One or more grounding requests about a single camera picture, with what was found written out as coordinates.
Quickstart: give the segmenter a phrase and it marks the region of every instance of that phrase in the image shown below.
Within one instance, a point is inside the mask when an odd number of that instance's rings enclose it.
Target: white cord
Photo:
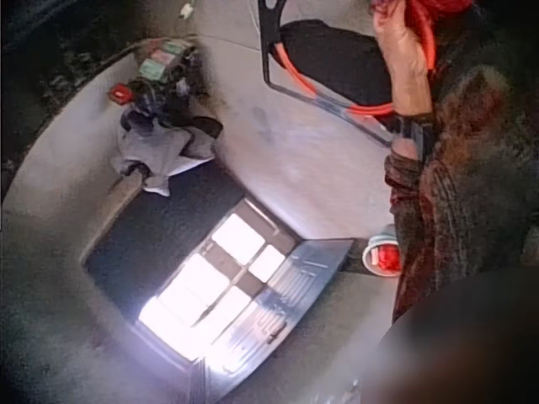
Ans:
[[[260,35],[260,27],[259,23],[256,20],[256,17],[254,16],[254,10],[253,10],[253,0],[247,0],[247,5],[249,7],[249,12],[251,13],[251,19],[253,20],[254,28],[256,29],[256,32]]]

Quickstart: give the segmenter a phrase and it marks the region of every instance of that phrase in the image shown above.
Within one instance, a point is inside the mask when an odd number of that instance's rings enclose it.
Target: hand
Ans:
[[[406,26],[406,0],[386,0],[376,6],[374,31],[392,79],[427,75],[427,61],[415,33]]]

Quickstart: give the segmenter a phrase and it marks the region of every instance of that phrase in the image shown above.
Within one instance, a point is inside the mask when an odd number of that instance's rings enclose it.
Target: brown sweater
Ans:
[[[439,105],[446,127],[425,166],[387,158],[403,267],[394,321],[452,282],[519,262],[539,207],[539,143],[509,94],[478,67]]]

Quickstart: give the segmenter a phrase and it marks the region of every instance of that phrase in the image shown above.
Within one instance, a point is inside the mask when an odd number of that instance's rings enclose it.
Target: floor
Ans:
[[[387,150],[263,84],[247,0],[198,0],[187,24],[178,20],[183,2],[136,4],[151,34],[199,36],[213,107],[226,128],[218,152],[260,202],[305,238],[369,237],[391,221],[383,183]],[[366,10],[367,3],[356,0],[289,0],[285,20],[321,17],[369,32]],[[133,60],[122,63],[66,111],[76,111],[77,103],[94,109],[84,116],[63,114],[70,117],[55,120],[41,135],[3,201],[3,281],[12,285],[3,304],[17,302],[3,310],[3,320],[26,324],[20,330],[2,327],[3,339],[17,333],[8,360],[23,365],[21,383],[54,402],[184,400],[171,389],[174,380],[148,379],[114,348],[121,342],[152,367],[152,358],[119,326],[118,312],[96,294],[78,262],[88,222],[115,181],[108,157],[120,111],[103,94],[135,71]],[[282,72],[275,76],[287,83]],[[389,328],[395,287],[394,279],[339,274],[286,343],[228,402],[267,403],[267,396],[283,404],[341,402]],[[32,299],[21,303],[21,295]],[[103,330],[114,341],[103,341]],[[154,368],[160,380],[167,379],[163,368]]]

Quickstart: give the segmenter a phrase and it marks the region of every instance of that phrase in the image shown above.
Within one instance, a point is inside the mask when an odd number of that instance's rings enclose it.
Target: person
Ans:
[[[433,103],[405,10],[405,0],[374,10],[401,122],[385,162],[402,266],[394,321],[450,283],[518,263],[539,210],[536,59],[519,48],[534,41],[492,33],[464,55],[472,62],[452,64],[458,78]]]

